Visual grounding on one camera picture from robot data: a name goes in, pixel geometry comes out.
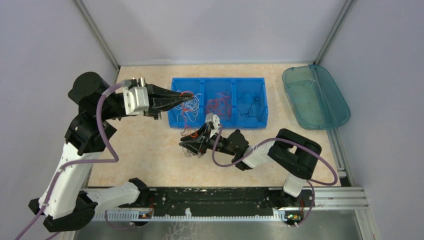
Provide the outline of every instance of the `white wire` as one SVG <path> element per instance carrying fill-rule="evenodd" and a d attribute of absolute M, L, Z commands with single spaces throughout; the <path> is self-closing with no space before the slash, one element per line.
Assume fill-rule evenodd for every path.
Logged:
<path fill-rule="evenodd" d="M 184 112 L 185 113 L 184 115 L 178 114 L 176 116 L 177 121 L 178 121 L 178 116 L 182 116 L 182 117 L 184 117 L 186 119 L 187 122 L 188 121 L 190 121 L 190 122 L 196 122 L 196 119 L 197 119 L 197 117 L 199 115 L 199 103 L 200 103 L 200 100 L 199 100 L 199 97 L 198 97 L 199 95 L 202 95 L 202 94 L 201 93 L 198 93 L 198 94 L 196 94 L 196 95 L 193 96 L 193 99 L 192 100 L 185 101 L 185 102 L 182 103 L 182 105 L 177 105 L 175 107 L 175 109 L 177 109 L 177 110 L 183 110 L 183 108 L 188 110 L 188 111 L 185 111 Z"/>

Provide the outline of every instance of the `red wire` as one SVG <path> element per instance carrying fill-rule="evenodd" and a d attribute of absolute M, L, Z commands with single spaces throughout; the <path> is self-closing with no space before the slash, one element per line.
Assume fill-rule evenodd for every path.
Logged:
<path fill-rule="evenodd" d="M 149 209 L 151 209 L 151 210 L 150 210 L 149 215 L 150 215 L 150 217 L 151 217 L 151 216 L 152 216 L 152 214 L 153 214 L 153 210 L 155 209 L 155 202 L 154 202 L 153 197 L 149 198 L 149 200 L 150 200 L 150 202 L 151 202 L 151 204 L 150 204 L 150 206 L 149 206 Z"/>
<path fill-rule="evenodd" d="M 230 120 L 231 118 L 231 97 L 226 91 L 217 92 L 215 98 L 206 102 L 206 114 L 214 113 L 219 117 Z"/>
<path fill-rule="evenodd" d="M 192 96 L 195 95 L 192 91 L 187 90 L 187 91 L 181 92 L 181 94 L 179 96 L 181 97 L 185 93 L 189 93 Z M 194 131 L 194 135 L 192 134 L 192 129 L 187 124 L 188 119 L 187 119 L 186 116 L 184 116 L 184 113 L 186 113 L 186 112 L 190 112 L 190 110 L 188 108 L 183 107 L 183 104 L 181 103 L 181 116 L 182 116 L 182 119 L 184 120 L 184 130 L 181 132 L 181 135 L 182 136 L 191 136 L 193 139 L 195 139 L 198 136 L 198 132 Z"/>
<path fill-rule="evenodd" d="M 304 200 L 301 199 L 300 200 L 300 215 L 302 216 L 302 218 L 304 217 L 304 207 L 305 207 Z"/>

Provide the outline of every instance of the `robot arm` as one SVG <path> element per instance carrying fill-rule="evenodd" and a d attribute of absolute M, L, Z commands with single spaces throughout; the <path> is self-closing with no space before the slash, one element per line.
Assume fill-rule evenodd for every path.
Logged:
<path fill-rule="evenodd" d="M 147 201 L 149 188 L 141 180 L 134 178 L 121 186 L 85 192 L 81 190 L 92 163 L 72 164 L 70 162 L 96 160 L 105 150 L 96 122 L 96 107 L 102 93 L 109 85 L 94 72 L 80 75 L 74 82 L 68 96 L 79 106 L 79 114 L 72 120 L 65 134 L 63 153 L 56 172 L 61 172 L 55 181 L 47 204 L 44 204 L 49 186 L 44 194 L 29 203 L 37 214 L 44 206 L 46 215 L 44 226 L 49 232 L 75 231 L 87 225 L 93 216 L 105 210 L 135 201 Z M 143 114 L 161 119 L 161 112 L 193 99 L 184 93 L 174 92 L 153 84 L 146 84 L 143 78 L 126 80 L 123 93 L 111 93 L 101 109 L 104 131 L 108 139 L 116 129 L 108 124 L 108 119 Z"/>
<path fill-rule="evenodd" d="M 219 117 L 209 113 L 205 124 L 197 130 L 197 137 L 182 137 L 179 145 L 200 157 L 207 149 L 213 149 L 215 142 L 218 141 L 216 151 L 234 156 L 231 162 L 233 164 L 237 162 L 234 164 L 235 167 L 242 171 L 275 161 L 289 171 L 283 185 L 283 197 L 296 202 L 306 181 L 312 178 L 318 159 L 299 148 L 291 152 L 290 149 L 294 146 L 280 141 L 269 141 L 260 147 L 249 145 L 239 129 L 231 133 L 228 138 L 221 136 L 217 140 L 219 125 Z M 278 132 L 276 138 L 295 142 L 318 155 L 322 150 L 318 143 L 285 128 Z"/>

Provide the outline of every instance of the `gray wall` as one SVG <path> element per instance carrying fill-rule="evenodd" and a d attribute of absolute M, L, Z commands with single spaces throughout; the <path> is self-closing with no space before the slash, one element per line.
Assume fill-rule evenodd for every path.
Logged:
<path fill-rule="evenodd" d="M 84 0 L 121 65 L 306 62 L 345 0 Z"/>
<path fill-rule="evenodd" d="M 71 0 L 0 3 L 0 239 L 13 239 L 34 217 L 30 199 L 45 191 L 77 106 L 75 78 L 115 70 Z M 35 223 L 23 239 L 50 236 Z"/>
<path fill-rule="evenodd" d="M 383 240 L 423 239 L 424 1 L 357 1 L 323 66 L 351 110 L 340 128 Z"/>

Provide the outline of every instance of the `table surface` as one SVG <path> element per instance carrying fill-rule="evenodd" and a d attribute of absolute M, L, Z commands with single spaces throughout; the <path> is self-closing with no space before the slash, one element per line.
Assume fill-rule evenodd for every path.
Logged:
<path fill-rule="evenodd" d="M 284 92 L 282 74 L 291 67 L 305 64 L 211 64 L 123 66 L 118 81 L 144 77 L 149 84 L 170 89 L 172 78 L 196 77 L 262 77 L 265 78 L 268 101 L 268 124 L 265 129 L 242 129 L 251 145 L 273 138 L 282 128 L 305 136 L 322 146 L 321 156 L 335 169 L 335 160 L 325 130 L 306 130 L 299 126 Z M 142 115 L 110 120 L 117 132 L 110 143 L 119 155 L 117 163 L 98 163 L 92 168 L 89 186 L 117 186 L 128 179 L 139 178 L 149 187 L 281 187 L 288 172 L 271 162 L 252 170 L 218 167 L 211 159 L 211 150 L 198 158 L 186 157 L 178 146 L 181 129 L 170 128 L 168 116 L 153 120 Z M 227 137 L 234 129 L 224 129 Z M 101 158 L 111 158 L 108 150 Z M 216 154 L 220 163 L 230 163 L 232 156 Z M 332 182 L 333 175 L 318 161 L 313 179 Z"/>

